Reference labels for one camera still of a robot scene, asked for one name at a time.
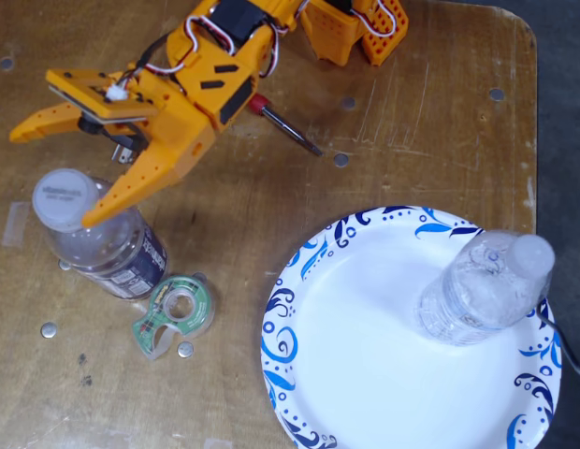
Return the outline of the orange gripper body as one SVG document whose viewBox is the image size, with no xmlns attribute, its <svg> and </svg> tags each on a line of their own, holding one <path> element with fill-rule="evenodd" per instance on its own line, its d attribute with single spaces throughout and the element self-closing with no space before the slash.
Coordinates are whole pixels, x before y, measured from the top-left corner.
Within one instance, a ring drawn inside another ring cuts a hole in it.
<svg viewBox="0 0 580 449">
<path fill-rule="evenodd" d="M 140 76 L 136 92 L 156 112 L 138 125 L 149 146 L 134 163 L 134 175 L 138 178 L 185 177 L 215 139 L 211 119 L 171 81 Z"/>
</svg>

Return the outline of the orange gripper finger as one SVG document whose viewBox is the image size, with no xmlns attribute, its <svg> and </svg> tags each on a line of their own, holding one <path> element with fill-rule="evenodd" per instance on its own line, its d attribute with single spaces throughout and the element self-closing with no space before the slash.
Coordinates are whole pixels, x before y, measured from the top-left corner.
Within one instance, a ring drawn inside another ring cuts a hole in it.
<svg viewBox="0 0 580 449">
<path fill-rule="evenodd" d="M 152 142 L 97 201 L 94 208 L 84 214 L 82 225 L 97 226 L 168 187 L 179 178 L 176 165 L 180 156 L 181 150 L 176 146 L 167 146 L 159 141 Z"/>
<path fill-rule="evenodd" d="M 77 131 L 81 111 L 64 102 L 34 112 L 9 133 L 12 143 L 26 143 L 47 136 Z"/>
</svg>

